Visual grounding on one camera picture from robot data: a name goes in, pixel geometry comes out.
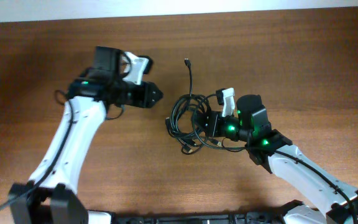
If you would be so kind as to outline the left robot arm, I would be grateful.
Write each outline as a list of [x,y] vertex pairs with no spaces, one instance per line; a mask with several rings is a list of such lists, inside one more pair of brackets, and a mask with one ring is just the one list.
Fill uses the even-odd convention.
[[26,184],[9,191],[14,223],[114,223],[114,214],[88,210],[78,181],[90,144],[110,106],[151,108],[163,98],[156,84],[143,81],[153,60],[121,49],[97,46],[92,66],[64,93],[64,113],[42,162]]

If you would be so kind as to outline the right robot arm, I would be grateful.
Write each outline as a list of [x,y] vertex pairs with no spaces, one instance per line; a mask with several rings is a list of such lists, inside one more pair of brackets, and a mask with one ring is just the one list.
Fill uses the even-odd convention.
[[238,100],[218,97],[223,111],[197,111],[192,123],[207,138],[243,141],[253,162],[303,194],[313,208],[292,201],[283,206],[282,223],[358,223],[358,188],[329,174],[307,158],[293,142],[272,128],[259,95]]

